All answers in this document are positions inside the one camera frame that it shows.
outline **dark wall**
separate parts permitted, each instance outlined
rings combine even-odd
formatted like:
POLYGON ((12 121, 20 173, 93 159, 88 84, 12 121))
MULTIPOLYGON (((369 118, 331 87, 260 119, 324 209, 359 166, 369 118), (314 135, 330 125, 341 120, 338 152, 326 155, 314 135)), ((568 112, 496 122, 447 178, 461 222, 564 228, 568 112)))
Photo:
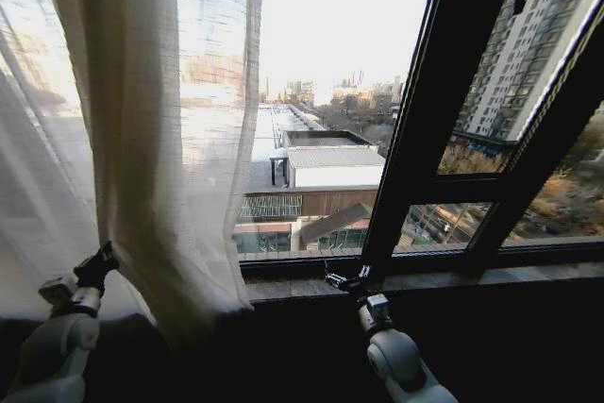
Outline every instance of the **dark wall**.
MULTIPOLYGON (((603 289, 604 280, 587 280, 390 298, 397 326, 460 401, 596 401, 603 289)), ((141 320, 103 327, 87 370, 88 401, 389 401, 346 298, 262 303, 228 326, 181 369, 141 320)), ((25 332, 0 329, 0 385, 25 332)))

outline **window sill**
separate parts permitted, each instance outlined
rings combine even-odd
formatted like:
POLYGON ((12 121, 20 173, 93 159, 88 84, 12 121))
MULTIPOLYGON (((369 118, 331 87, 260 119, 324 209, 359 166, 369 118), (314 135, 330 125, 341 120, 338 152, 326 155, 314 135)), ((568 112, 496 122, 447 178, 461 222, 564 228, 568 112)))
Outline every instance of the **window sill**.
MULTIPOLYGON (((458 287, 505 285, 531 282, 604 278, 604 262, 546 264, 487 269, 479 276, 447 271, 388 276, 372 291, 393 293, 407 290, 431 290, 458 287)), ((247 277, 247 291, 253 303, 297 297, 342 296, 320 277, 269 278, 247 277)))

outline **sky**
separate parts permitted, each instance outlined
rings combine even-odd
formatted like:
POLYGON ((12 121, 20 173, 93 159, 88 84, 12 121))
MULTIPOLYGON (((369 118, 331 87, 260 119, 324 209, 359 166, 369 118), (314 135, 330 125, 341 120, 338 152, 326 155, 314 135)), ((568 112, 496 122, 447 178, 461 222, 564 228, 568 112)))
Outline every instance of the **sky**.
POLYGON ((260 85, 363 83, 409 70, 427 0, 262 0, 260 85))

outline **white roof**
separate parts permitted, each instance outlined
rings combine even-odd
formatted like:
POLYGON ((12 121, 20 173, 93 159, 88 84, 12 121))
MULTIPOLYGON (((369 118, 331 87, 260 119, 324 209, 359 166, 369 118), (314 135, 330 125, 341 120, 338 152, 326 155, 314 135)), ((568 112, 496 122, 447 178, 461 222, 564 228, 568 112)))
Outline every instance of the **white roof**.
POLYGON ((288 157, 295 168, 384 165, 385 161, 375 151, 361 147, 289 148, 288 157))

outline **rooftop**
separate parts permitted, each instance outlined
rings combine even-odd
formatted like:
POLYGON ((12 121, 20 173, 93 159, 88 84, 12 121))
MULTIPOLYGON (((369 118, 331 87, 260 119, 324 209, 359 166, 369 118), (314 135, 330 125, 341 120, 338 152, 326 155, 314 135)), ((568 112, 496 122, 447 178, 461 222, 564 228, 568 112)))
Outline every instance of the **rooftop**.
POLYGON ((283 146, 374 146, 373 143, 351 131, 286 130, 283 146))
POLYGON ((298 169, 358 165, 383 166, 385 161, 374 150, 361 147, 290 148, 288 156, 292 166, 298 169))

